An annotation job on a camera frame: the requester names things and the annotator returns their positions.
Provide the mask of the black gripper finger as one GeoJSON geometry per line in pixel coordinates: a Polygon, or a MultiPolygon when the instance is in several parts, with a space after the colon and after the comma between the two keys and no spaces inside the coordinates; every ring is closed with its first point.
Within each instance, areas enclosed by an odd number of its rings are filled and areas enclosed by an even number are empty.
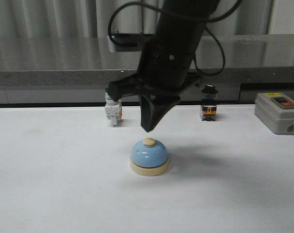
{"type": "Polygon", "coordinates": [[[151,132],[159,123],[158,103],[150,96],[140,95],[141,127],[146,132],[151,132]]]}
{"type": "Polygon", "coordinates": [[[172,97],[157,97],[150,102],[150,123],[149,131],[155,129],[162,118],[170,111],[175,105],[180,102],[180,96],[172,97]]]}

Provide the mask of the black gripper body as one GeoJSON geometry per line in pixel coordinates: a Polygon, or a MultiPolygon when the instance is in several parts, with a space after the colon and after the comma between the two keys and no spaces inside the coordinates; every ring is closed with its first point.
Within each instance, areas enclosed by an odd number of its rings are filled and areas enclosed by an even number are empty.
{"type": "Polygon", "coordinates": [[[137,72],[109,82],[108,95],[115,101],[135,95],[178,96],[202,79],[188,71],[192,57],[174,53],[150,40],[143,47],[137,72]]]}

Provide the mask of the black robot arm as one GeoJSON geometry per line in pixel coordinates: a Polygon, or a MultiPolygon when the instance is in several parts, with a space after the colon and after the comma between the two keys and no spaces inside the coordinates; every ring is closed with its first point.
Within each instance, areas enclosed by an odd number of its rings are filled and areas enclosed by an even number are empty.
{"type": "Polygon", "coordinates": [[[190,73],[214,0],[166,0],[155,35],[145,43],[136,73],[109,83],[113,100],[138,96],[141,127],[154,130],[165,114],[180,102],[180,95],[201,80],[190,73]]]}

